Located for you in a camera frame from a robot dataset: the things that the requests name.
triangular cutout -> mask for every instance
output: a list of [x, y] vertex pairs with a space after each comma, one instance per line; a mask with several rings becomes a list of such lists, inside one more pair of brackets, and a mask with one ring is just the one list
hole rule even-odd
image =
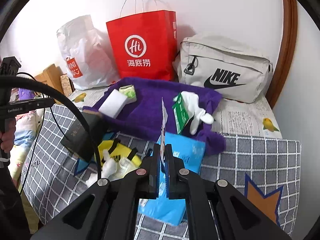
[[230, 201], [236, 211], [238, 220], [244, 230], [260, 223], [260, 219], [253, 214], [244, 204], [241, 203], [235, 196], [230, 197]]
[[81, 229], [85, 218], [90, 210], [90, 207], [94, 201], [94, 195], [88, 196], [72, 211], [66, 214], [62, 221], [75, 229]]

haidilao logo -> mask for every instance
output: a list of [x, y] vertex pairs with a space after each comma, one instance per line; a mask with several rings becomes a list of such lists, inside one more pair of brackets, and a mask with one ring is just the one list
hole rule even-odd
[[142, 37], [131, 35], [125, 40], [124, 48], [131, 57], [142, 57], [147, 51], [147, 44]]

green cardboard label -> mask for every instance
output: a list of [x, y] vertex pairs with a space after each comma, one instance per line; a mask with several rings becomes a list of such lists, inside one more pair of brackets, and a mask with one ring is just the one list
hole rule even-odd
[[181, 96], [181, 93], [178, 94], [177, 96], [177, 101], [172, 107], [173, 113], [174, 113], [174, 118], [176, 121], [176, 126], [177, 126], [177, 134], [180, 134], [189, 121], [189, 115], [186, 109], [184, 108], [183, 104], [183, 98]]

blue package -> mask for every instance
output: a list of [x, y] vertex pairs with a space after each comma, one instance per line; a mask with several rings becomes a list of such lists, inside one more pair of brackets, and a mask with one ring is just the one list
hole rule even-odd
[[[166, 132], [165, 144], [172, 144], [173, 156], [181, 158], [186, 169], [199, 173], [205, 150], [204, 142]], [[184, 199], [169, 200], [166, 197], [165, 174], [160, 171], [159, 197], [140, 200], [138, 212], [155, 220], [177, 226], [181, 223], [185, 210], [186, 202]]]

silver bolt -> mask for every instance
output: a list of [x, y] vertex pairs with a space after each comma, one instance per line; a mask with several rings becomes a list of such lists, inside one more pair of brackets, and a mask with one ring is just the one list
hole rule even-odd
[[102, 179], [98, 180], [98, 185], [99, 186], [105, 186], [105, 185], [107, 185], [107, 183], [108, 183], [108, 180], [105, 179], [105, 178], [102, 178]]
[[228, 182], [226, 180], [224, 180], [224, 179], [219, 179], [218, 180], [218, 185], [220, 187], [226, 187], [228, 185]]
[[136, 173], [137, 173], [138, 175], [144, 175], [144, 174], [147, 173], [147, 171], [146, 171], [145, 169], [137, 169]]
[[179, 173], [180, 173], [181, 175], [188, 175], [188, 174], [189, 174], [189, 170], [187, 170], [187, 169], [180, 169], [180, 170], [179, 170]]

